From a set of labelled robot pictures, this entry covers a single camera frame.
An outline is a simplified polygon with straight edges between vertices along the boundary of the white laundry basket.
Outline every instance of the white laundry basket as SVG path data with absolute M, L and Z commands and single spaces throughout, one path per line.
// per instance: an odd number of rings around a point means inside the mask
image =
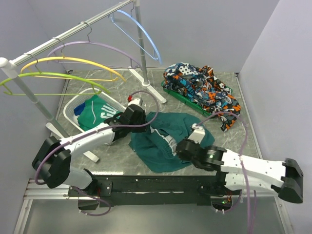
M 71 124 L 73 124 L 76 128 L 78 128 L 80 131 L 84 132 L 78 125 L 77 120 L 76 120 L 76 116 L 74 113 L 74 109 L 83 104 L 86 100 L 90 99 L 94 94 L 94 91 L 92 88 L 89 89 L 85 89 L 82 92 L 80 92 L 81 94 L 83 93 L 90 93 L 90 95 L 76 95 L 73 97 L 73 99 L 71 99 L 64 107 L 63 110 L 63 114 L 65 116 L 65 118 L 71 122 Z M 98 94 L 98 96 L 103 99 L 104 101 L 106 101 L 108 104 L 110 104 L 111 106 L 113 106 L 114 108 L 116 108 L 117 110 L 119 110 L 120 112 L 124 112 L 126 110 L 126 107 L 124 107 L 123 105 L 121 105 L 119 102 L 117 102 L 115 99 L 111 98 L 110 96 L 108 96 L 107 94 L 105 94 L 104 92 L 101 92 L 100 94 Z

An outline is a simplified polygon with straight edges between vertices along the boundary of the teal shirt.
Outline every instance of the teal shirt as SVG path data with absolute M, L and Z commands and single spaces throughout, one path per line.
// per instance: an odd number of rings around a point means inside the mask
M 146 117 L 147 121 L 154 115 L 154 112 L 150 112 Z M 173 151 L 174 144 L 166 137 L 171 136 L 177 144 L 187 138 L 192 133 L 192 125 L 199 122 L 198 118 L 186 113 L 158 113 L 151 123 L 155 131 L 131 133 L 129 146 L 153 172 L 173 172 L 182 169 L 191 163 L 179 159 Z M 212 145 L 215 141 L 208 130 L 205 129 L 205 133 L 200 144 L 202 148 Z
M 120 112 L 97 95 L 86 100 L 85 104 L 86 106 L 84 110 L 77 118 L 80 128 L 84 131 L 98 126 L 106 119 L 111 118 Z

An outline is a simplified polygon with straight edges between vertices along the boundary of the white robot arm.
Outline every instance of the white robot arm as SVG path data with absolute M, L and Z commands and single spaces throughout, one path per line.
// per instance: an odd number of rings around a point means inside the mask
M 76 136 L 57 140 L 54 137 L 46 139 L 39 150 L 32 166 L 38 169 L 45 157 L 56 147 L 65 142 L 66 146 L 57 150 L 40 170 L 40 176 L 49 188 L 55 188 L 60 184 L 68 184 L 78 187 L 88 194 L 94 193 L 97 180 L 87 169 L 77 169 L 70 166 L 71 157 L 93 149 L 101 144 L 109 144 L 119 138 L 125 137 L 130 132 L 145 132 L 147 127 L 133 128 L 133 125 L 147 123 L 145 111 L 141 108 L 142 100 L 133 99 L 127 109 L 118 117 L 106 120 L 98 127 Z M 128 127 L 114 127 L 102 130 L 108 126 L 126 125 Z M 241 160 L 247 172 L 250 190 L 278 193 L 278 196 L 288 202 L 302 203 L 303 201 L 303 173 L 293 159 L 285 161 L 268 161 L 249 156 L 239 156 L 237 153 L 210 146 L 205 149 L 200 143 L 205 136 L 205 130 L 194 124 L 192 134 L 182 140 L 176 147 L 180 159 L 188 160 L 195 167 L 206 171 L 217 171 L 222 176 L 218 177 L 218 183 L 222 184 L 223 191 L 237 191 L 246 189 L 246 181 L 243 174 Z
M 269 161 L 250 156 L 239 156 L 231 150 L 216 146 L 205 149 L 200 143 L 205 136 L 202 126 L 194 124 L 193 132 L 176 148 L 183 160 L 191 161 L 197 168 L 225 173 L 224 186 L 231 190 L 246 189 L 241 160 L 248 176 L 250 190 L 268 192 L 288 202 L 303 202 L 303 172 L 290 158 L 285 161 Z

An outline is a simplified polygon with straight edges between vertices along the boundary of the clothes hanger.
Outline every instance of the clothes hanger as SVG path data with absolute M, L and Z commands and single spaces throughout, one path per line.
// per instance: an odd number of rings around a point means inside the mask
M 69 78 L 69 79 L 76 79 L 76 80 L 80 80 L 86 83 L 91 84 L 92 89 L 94 91 L 94 94 L 98 95 L 100 94 L 102 91 L 104 90 L 105 92 L 110 94 L 110 91 L 107 90 L 103 85 L 100 85 L 94 81 L 85 79 L 85 78 L 81 78 L 81 77 L 76 77 L 76 76 L 72 76 L 69 74 L 62 74 L 62 73 L 55 73 L 55 72 L 32 72 L 32 73 L 23 73 L 23 74 L 19 74 L 19 77 L 37 77 L 38 75 L 47 75 L 47 76 L 59 76 L 62 78 Z M 7 91 L 4 91 L 5 94 L 7 95 L 11 95 L 11 96 L 24 96 L 25 94 L 13 94 L 13 92 L 5 85 L 5 83 L 9 82 L 11 80 L 11 78 L 5 79 L 2 82 L 0 82 L 0 87 L 3 86 Z M 97 86 L 98 88 L 100 88 L 101 90 L 99 90 L 98 92 L 95 91 L 94 86 Z M 56 95 L 90 95 L 90 94 L 35 94 L 38 96 L 43 96 L 43 95 L 50 95 L 50 96 L 56 96 Z
M 35 64 L 35 67 L 36 67 L 36 69 L 38 70 L 38 72 L 40 72 L 41 73 L 41 70 L 37 67 L 37 64 L 38 64 L 38 59 L 35 57 L 35 56 L 33 56 L 32 54 L 27 54 L 27 53 L 24 53 L 24 54 L 26 54 L 26 55 L 31 55 L 35 60 L 36 60 L 36 64 Z M 66 78 L 66 77 L 50 77 L 50 76 L 36 76 L 36 77 L 42 77 L 42 78 L 54 78 L 54 79 L 72 79 L 72 78 Z M 96 81 L 111 81 L 110 79 L 90 79 L 90 78 L 88 78 L 87 80 L 96 80 Z
M 87 64 L 90 64 L 90 65 L 94 65 L 94 66 L 97 66 L 97 67 L 100 67 L 102 69 L 105 69 L 107 71 L 110 72 L 110 76 L 111 76 L 111 80 L 102 80 L 102 81 L 115 81 L 116 79 L 113 79 L 113 74 L 117 75 L 118 77 L 120 77 L 124 82 L 126 81 L 126 79 L 121 75 L 119 74 L 118 72 L 108 68 L 108 67 L 105 67 L 99 63 L 96 63 L 96 62 L 92 62 L 92 61 L 89 61 L 89 60 L 85 60 L 85 59 L 81 59 L 81 58 L 71 58 L 71 57 L 48 57 L 48 58 L 40 58 L 38 59 L 38 62 L 44 62 L 44 61 L 52 61 L 52 60 L 72 60 L 72 61 L 78 61 L 78 62 L 83 62 L 83 63 L 87 63 Z M 23 73 L 23 71 L 30 67 L 31 65 L 35 64 L 36 61 L 32 61 L 30 62 L 29 64 L 25 65 L 20 73 Z
M 73 42 L 70 42 L 70 43 L 66 43 L 66 44 L 63 45 L 63 48 L 64 48 L 64 46 L 76 45 L 76 44 L 90 44 L 90 45 L 97 45 L 97 46 L 105 47 L 105 48 L 114 50 L 114 51 L 116 51 L 116 52 L 118 52 L 118 53 L 120 53 L 120 54 L 122 54 L 122 55 L 128 57 L 128 58 L 130 59 L 130 66 L 131 66 L 132 69 L 135 69 L 135 68 L 136 68 L 136 67 L 134 67 L 134 66 L 132 65 L 132 61 L 134 61 L 134 62 L 139 66 L 139 68 L 142 69 L 142 65 L 141 65 L 134 57 L 132 57 L 131 55 L 127 54 L 126 52 L 124 52 L 124 51 L 122 51 L 122 50 L 119 50 L 119 49 L 117 49 L 117 48 L 115 48 L 115 47 L 112 47 L 112 46 L 110 46 L 110 45 L 104 44 L 104 43 L 99 43 L 99 42 L 92 42 L 92 41 L 90 41 L 89 35 L 92 33 L 92 27 L 91 27 L 87 22 L 80 22 L 80 23 L 85 23 L 85 24 L 87 24 L 87 25 L 90 27 L 90 32 L 87 34 L 88 40 L 87 40 L 87 41 L 84 41 L 84 40 L 82 40 L 82 41 L 73 41 Z M 59 49 L 61 49 L 61 48 L 62 48 L 62 46 L 60 45 L 59 47 L 53 49 L 53 50 L 48 54 L 47 57 L 50 57 L 55 51 L 57 51 L 57 50 L 59 50 Z M 79 64 L 83 64 L 82 62 L 59 62 L 59 61 L 55 61 L 55 62 L 58 62 L 58 63 L 79 63 Z
M 143 26 L 135 19 L 132 17 L 132 15 L 129 15 L 128 13 L 124 12 L 124 11 L 121 11 L 121 10 L 117 10 L 116 12 L 119 12 L 119 13 L 122 13 L 124 14 L 125 16 L 127 16 L 128 18 L 130 18 L 141 30 L 142 32 L 145 34 L 145 36 L 147 37 L 147 39 L 150 41 L 153 49 L 154 49 L 154 54 L 151 55 L 150 53 L 148 53 L 144 48 L 142 48 L 142 46 L 140 46 L 136 40 L 134 40 L 129 34 L 127 34 L 120 26 L 118 26 L 116 23 L 115 23 L 115 18 L 114 18 L 114 13 L 111 14 L 111 16 L 109 16 L 111 22 L 117 27 L 119 28 L 127 37 L 129 37 L 138 47 L 140 47 L 140 49 L 144 50 L 144 52 L 150 56 L 153 60 L 155 61 L 159 61 L 160 65 L 162 65 L 162 60 L 161 60 L 161 57 L 160 57 L 160 53 L 157 49 L 157 47 L 155 46 L 155 43 L 153 42 L 152 38 L 150 37 L 150 35 L 146 32 L 146 30 L 143 28 Z

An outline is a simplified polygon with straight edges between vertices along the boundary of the cable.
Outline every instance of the cable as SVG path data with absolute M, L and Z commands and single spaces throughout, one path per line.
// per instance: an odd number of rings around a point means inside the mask
M 234 203 L 234 205 L 232 205 L 232 207 L 231 207 L 230 209 L 224 211 L 224 213 L 227 213 L 227 212 L 229 212 L 229 211 L 232 211 L 232 210 L 239 204 L 239 200 L 240 200 L 241 196 L 242 196 L 242 191 L 240 191 L 240 193 L 239 193 L 239 195 L 238 195 L 238 198 L 237 198 L 236 202 Z
M 105 203 L 105 204 L 108 206 L 108 210 L 105 211 L 104 213 L 101 213 L 101 214 L 91 214 L 91 213 L 88 213 L 88 212 L 85 212 L 85 211 L 81 211 L 81 213 L 83 213 L 83 214 L 85 214 L 85 215 L 88 215 L 88 216 L 102 216 L 102 215 L 106 215 L 107 213 L 110 212 L 112 206 L 111 206 L 111 204 L 110 204 L 108 201 L 106 201 L 106 200 L 104 200 L 104 199 L 101 199 L 101 198 L 98 198 L 98 197 L 95 197 L 95 196 L 90 196 L 90 195 L 88 195 L 87 193 L 83 192 L 83 191 L 82 191 L 80 188 L 78 188 L 78 187 L 72 186 L 72 188 L 73 188 L 74 190 L 76 190 L 79 194 L 84 195 L 84 196 L 87 196 L 87 197 L 92 198 L 92 199 L 95 199 L 95 200 L 97 200 L 97 201 L 99 201 L 99 202 L 103 202 L 103 203 Z
M 256 213 L 256 209 L 257 209 L 257 193 L 256 193 L 255 190 L 253 191 L 253 196 L 254 196 L 253 220 L 252 220 L 252 224 L 251 224 L 251 226 L 250 226 L 249 234 L 253 234 L 255 213 Z
M 105 69 L 107 71 L 109 71 L 111 73 L 111 79 L 112 79 L 112 74 L 115 74 L 117 75 L 118 77 L 120 77 L 124 82 L 126 82 L 126 79 L 121 75 L 119 74 L 118 72 L 108 68 L 108 67 L 105 67 L 99 63 L 96 63 L 96 62 L 92 62 L 92 61 L 89 61 L 89 60 L 85 60 L 85 59 L 81 59 L 81 58 L 72 58 L 72 57 L 48 57 L 48 58 L 40 58 L 38 59 L 37 61 L 32 61 L 30 62 L 29 64 L 25 65 L 21 70 L 20 70 L 20 73 L 22 74 L 23 71 L 30 67 L 31 65 L 34 65 L 34 64 L 37 64 L 39 62 L 45 62 L 45 61 L 52 61 L 52 60 L 71 60 L 71 61 L 77 61 L 77 62 L 84 62 L 84 63 L 87 63 L 87 64 L 90 64 L 90 65 L 93 65 L 93 66 L 96 66 L 96 67 L 100 67 L 102 69 Z
M 245 147 L 245 145 L 247 143 L 247 137 L 248 137 L 246 122 L 241 117 L 239 117 L 236 114 L 233 114 L 231 112 L 226 112 L 226 111 L 220 111 L 220 112 L 216 112 L 216 113 L 213 113 L 212 115 L 208 116 L 207 118 L 205 118 L 204 120 L 199 122 L 197 124 L 197 126 L 202 124 L 203 122 L 211 119 L 212 117 L 219 115 L 219 114 L 228 114 L 228 115 L 236 117 L 237 119 L 239 119 L 242 122 L 243 127 L 245 129 L 245 138 L 244 138 L 244 141 L 243 141 L 243 143 L 242 143 L 242 145 L 241 145 L 241 147 L 239 149 L 238 156 L 239 156 L 239 159 L 240 159 L 240 165 L 242 166 L 242 171 L 243 171 L 243 174 L 244 174 L 244 177 L 245 177 L 245 181 L 246 181 L 246 190 L 247 190 L 247 230 L 252 232 L 252 230 L 250 229 L 250 227 L 251 227 L 251 224 L 250 224 L 250 216 L 251 216 L 251 212 L 250 212 L 250 187 L 249 187 L 249 182 L 248 182 L 247 171 L 246 171 L 246 168 L 244 166 L 243 160 L 241 158 L 242 153 L 243 153 L 243 149 L 244 149 L 244 147 Z
M 140 124 L 140 125 L 121 124 L 121 125 L 106 126 L 106 127 L 100 128 L 100 129 L 98 129 L 98 130 L 94 130 L 94 131 L 92 131 L 92 132 L 86 133 L 86 134 L 84 134 L 84 135 L 82 135 L 82 136 L 76 137 L 76 138 L 72 139 L 71 141 L 68 141 L 68 142 L 66 142 L 66 143 L 63 143 L 63 144 L 59 145 L 58 147 L 54 148 L 50 153 L 48 153 L 48 155 L 42 160 L 42 162 L 41 162 L 40 165 L 38 166 L 38 168 L 37 168 L 37 170 L 36 170 L 36 173 L 35 173 L 35 183 L 36 183 L 37 185 L 43 185 L 43 184 L 45 184 L 45 182 L 41 183 L 41 182 L 38 181 L 39 173 L 40 173 L 40 171 L 41 171 L 41 169 L 42 169 L 44 163 L 45 163 L 52 155 L 54 155 L 54 153 L 57 152 L 59 149 L 65 147 L 65 146 L 67 146 L 67 145 L 69 145 L 69 144 L 71 144 L 71 143 L 73 143 L 73 142 L 76 142 L 76 141 L 78 141 L 78 140 L 84 139 L 84 138 L 86 138 L 86 137 L 88 137 L 88 136 L 90 136 L 90 135 L 93 135 L 93 134 L 102 132 L 102 131 L 107 130 L 107 129 L 119 128 L 119 127 L 140 128 L 140 127 L 144 127 L 144 126 L 147 126 L 147 125 L 149 125 L 150 123 L 152 123 L 152 122 L 156 119 L 156 117 L 158 116 L 158 112 L 159 112 L 159 103 L 158 103 L 156 97 L 155 97 L 152 93 L 150 93 L 150 92 L 148 92 L 148 91 L 145 91 L 145 90 L 138 90 L 138 91 L 135 91 L 135 92 L 133 92 L 132 94 L 130 94 L 130 96 L 133 96 L 134 94 L 137 94 L 137 93 L 146 93 L 146 94 L 149 94 L 149 95 L 154 99 L 154 101 L 155 101 L 155 103 L 156 103 L 156 113 L 155 113 L 154 117 L 153 117 L 150 121 L 148 121 L 147 123 L 144 123 L 144 124 Z M 95 199 L 95 200 L 97 200 L 97 201 L 104 202 L 105 204 L 107 204 L 107 205 L 109 206 L 108 211 L 106 211 L 106 212 L 104 212 L 104 213 L 102 213 L 102 214 L 89 214 L 89 213 L 86 213 L 86 212 L 84 212 L 84 211 L 81 211 L 82 213 L 87 214 L 87 215 L 89 215 L 89 216 L 101 216 L 101 215 L 107 214 L 107 213 L 110 211 L 111 205 L 110 205 L 107 201 L 105 201 L 105 200 L 103 200 L 103 199 L 100 199 L 100 198 L 97 198 L 97 197 L 94 197 L 94 196 L 90 196 L 90 195 L 86 194 L 85 192 L 83 192 L 81 189 L 79 189 L 79 188 L 77 188 L 77 187 L 73 187 L 73 188 L 74 188 L 78 193 L 83 194 L 83 195 L 85 195 L 85 196 L 88 196 L 88 197 L 90 197 L 90 198 L 93 198 L 93 199 Z

